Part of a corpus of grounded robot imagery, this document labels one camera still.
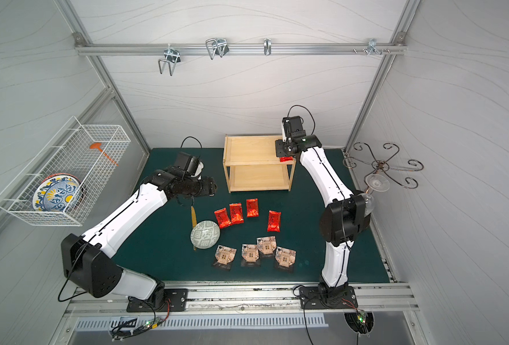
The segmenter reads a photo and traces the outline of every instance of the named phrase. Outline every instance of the wall hook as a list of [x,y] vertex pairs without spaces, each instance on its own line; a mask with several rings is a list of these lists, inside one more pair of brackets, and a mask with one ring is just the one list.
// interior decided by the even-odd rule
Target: wall hook
[[372,55],[372,54],[381,55],[383,53],[381,50],[379,50],[375,47],[376,44],[377,44],[377,41],[375,41],[375,38],[372,38],[369,40],[368,47],[366,49],[364,49],[364,51],[366,52],[366,55]]
[[230,49],[227,46],[227,41],[224,38],[211,38],[205,41],[205,46],[207,51],[209,51],[209,57],[211,60],[214,59],[214,56],[218,53],[218,55],[222,58],[226,55]]
[[272,55],[272,40],[269,38],[264,40],[264,55]]
[[174,74],[176,64],[180,61],[180,53],[176,49],[170,48],[170,45],[168,45],[168,49],[164,51],[164,59],[158,60],[158,70],[162,74],[164,66],[168,64],[168,71],[170,72],[170,76],[172,76]]

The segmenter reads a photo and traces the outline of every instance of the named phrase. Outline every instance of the wooden shelf board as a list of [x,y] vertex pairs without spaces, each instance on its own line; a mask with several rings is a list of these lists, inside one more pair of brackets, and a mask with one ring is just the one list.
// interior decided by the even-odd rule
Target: wooden shelf board
[[224,164],[230,166],[240,162],[258,164],[283,164],[275,156],[275,141],[281,135],[272,136],[228,136],[224,148]]
[[286,165],[250,165],[230,168],[230,191],[289,189]]

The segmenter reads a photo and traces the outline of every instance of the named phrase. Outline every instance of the decorative plate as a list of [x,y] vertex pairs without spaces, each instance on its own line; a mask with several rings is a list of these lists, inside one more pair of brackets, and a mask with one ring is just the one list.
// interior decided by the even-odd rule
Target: decorative plate
[[215,245],[220,238],[218,224],[210,220],[204,220],[197,224],[191,231],[191,243],[199,249],[207,249]]
[[72,177],[74,180],[76,180],[76,181],[79,181],[79,182],[80,182],[80,180],[79,180],[79,178],[78,178],[78,177],[76,177],[76,176],[74,176],[74,175],[71,175],[71,174],[65,174],[65,173],[57,173],[57,174],[50,175],[50,176],[48,176],[48,177],[44,178],[44,180],[43,180],[42,182],[45,182],[45,181],[49,180],[50,178],[55,177],[55,176],[59,176],[59,175],[70,176],[70,177]]
[[71,175],[55,175],[40,184],[32,198],[36,211],[63,212],[65,207],[76,205],[80,182]]

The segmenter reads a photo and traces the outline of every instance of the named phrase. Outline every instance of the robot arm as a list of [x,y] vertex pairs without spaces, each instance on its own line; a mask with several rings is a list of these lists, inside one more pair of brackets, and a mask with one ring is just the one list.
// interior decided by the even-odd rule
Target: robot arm
[[108,293],[148,300],[154,308],[164,302],[164,283],[117,266],[111,258],[132,232],[174,196],[213,196],[212,177],[201,177],[203,163],[180,152],[174,166],[156,170],[134,195],[93,228],[61,242],[65,277],[99,298]]
[[357,235],[369,225],[366,200],[361,191],[349,190],[327,161],[315,135],[306,135],[299,116],[282,120],[282,140],[275,143],[278,157],[295,156],[316,183],[326,207],[320,218],[320,232],[326,240],[322,286],[325,295],[347,284],[350,248]]

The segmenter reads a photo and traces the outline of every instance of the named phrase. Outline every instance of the green patterned sphere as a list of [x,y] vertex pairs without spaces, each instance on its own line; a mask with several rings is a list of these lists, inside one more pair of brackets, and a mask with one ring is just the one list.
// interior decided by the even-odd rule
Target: green patterned sphere
[[204,220],[191,231],[191,243],[199,249],[207,249],[215,245],[220,238],[218,224]]

